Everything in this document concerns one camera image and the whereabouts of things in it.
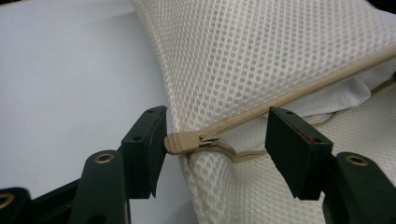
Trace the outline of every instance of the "beige zipper tape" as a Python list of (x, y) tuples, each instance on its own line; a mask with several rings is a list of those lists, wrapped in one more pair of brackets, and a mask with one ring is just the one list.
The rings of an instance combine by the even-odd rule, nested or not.
[(218, 151), (227, 155), (231, 161), (247, 161), (256, 159), (265, 154), (265, 151), (248, 151), (236, 153), (234, 149), (225, 143), (219, 142), (218, 134), (227, 132), (245, 122), (255, 119), (268, 112), (270, 106), (281, 106), (313, 91), (332, 85), (333, 83), (345, 78), (353, 77), (358, 72), (368, 69), (372, 66), (390, 60), (396, 56), (396, 47), (385, 50), (383, 54), (376, 57), (367, 58), (362, 63), (356, 63), (353, 66), (342, 69), (336, 73), (328, 75), (320, 80), (315, 80), (302, 87), (296, 88), (269, 101), (263, 105), (257, 106), (249, 111), (215, 123), (208, 128), (199, 132), (181, 132), (170, 133), (164, 139), (164, 145), (169, 154), (179, 155), (198, 151)]

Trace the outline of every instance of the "mesh bag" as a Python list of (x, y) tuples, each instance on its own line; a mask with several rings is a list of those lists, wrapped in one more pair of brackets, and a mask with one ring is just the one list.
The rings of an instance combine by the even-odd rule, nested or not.
[[(258, 115), (270, 105), (283, 105), (396, 55), (396, 17), (363, 0), (132, 2), (163, 71), (175, 131), (221, 133), (236, 151), (264, 150), (265, 118)], [(336, 135), (357, 127), (339, 122), (321, 131), (329, 130), (325, 134), (340, 142), (359, 137)], [(391, 172), (396, 160), (388, 160), (384, 164)], [(233, 163), (222, 153), (200, 152), (181, 156), (180, 163), (201, 223), (323, 221), (320, 202), (293, 200), (268, 155)]]

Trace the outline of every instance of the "mesh laundry bag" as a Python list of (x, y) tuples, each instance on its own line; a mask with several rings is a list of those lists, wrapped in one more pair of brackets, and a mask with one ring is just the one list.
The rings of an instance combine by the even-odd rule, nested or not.
[[(389, 79), (396, 70), (396, 17), (363, 0), (132, 2), (171, 105), (176, 133), (165, 144), (182, 154), (199, 221), (323, 222), (321, 202), (294, 200), (265, 153), (264, 115), (269, 106), (318, 98), (312, 94), (340, 81), (353, 79), (370, 91)], [(385, 133), (396, 131), (395, 94), (390, 85), (319, 127), (334, 152), (357, 149), (393, 181), (396, 143)], [(317, 114), (351, 107), (321, 111), (322, 105)], [(373, 141), (379, 136), (388, 142)]]

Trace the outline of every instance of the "white background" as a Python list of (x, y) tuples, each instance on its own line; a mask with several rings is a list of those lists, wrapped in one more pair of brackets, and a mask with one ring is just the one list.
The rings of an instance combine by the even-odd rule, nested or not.
[[(0, 189), (36, 198), (79, 178), (157, 105), (168, 105), (163, 78), (128, 0), (0, 6)], [(166, 156), (157, 199), (132, 200), (131, 215), (197, 223), (176, 157)]]

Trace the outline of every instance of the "zipper pull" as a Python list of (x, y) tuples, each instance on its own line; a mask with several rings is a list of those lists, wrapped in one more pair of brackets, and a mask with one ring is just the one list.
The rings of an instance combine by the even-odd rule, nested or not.
[(219, 137), (215, 133), (201, 134), (198, 132), (170, 133), (163, 143), (171, 155), (193, 152), (199, 147), (210, 147), (217, 143)]
[(207, 133), (199, 136), (200, 147), (211, 147), (219, 141), (219, 137), (215, 133)]

